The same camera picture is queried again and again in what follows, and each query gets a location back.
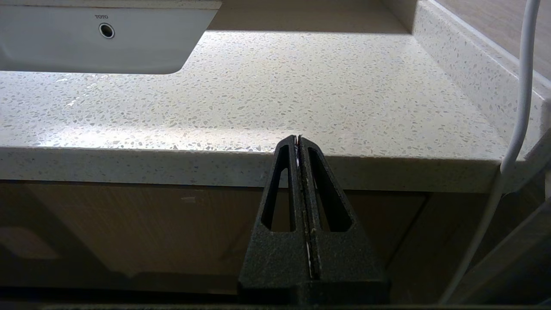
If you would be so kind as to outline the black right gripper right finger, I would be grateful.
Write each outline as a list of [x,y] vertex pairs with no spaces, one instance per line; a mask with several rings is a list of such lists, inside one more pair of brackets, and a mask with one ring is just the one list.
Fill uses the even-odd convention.
[[321,149],[300,136],[299,159],[315,278],[327,282],[388,282]]

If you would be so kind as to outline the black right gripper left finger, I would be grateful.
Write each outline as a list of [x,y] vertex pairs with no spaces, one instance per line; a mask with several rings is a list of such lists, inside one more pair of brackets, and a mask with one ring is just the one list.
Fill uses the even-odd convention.
[[[282,139],[274,150],[274,161],[264,187],[262,199],[239,282],[301,282],[310,276],[305,206],[297,164],[297,137]],[[279,182],[283,170],[288,171],[288,232],[273,231]]]

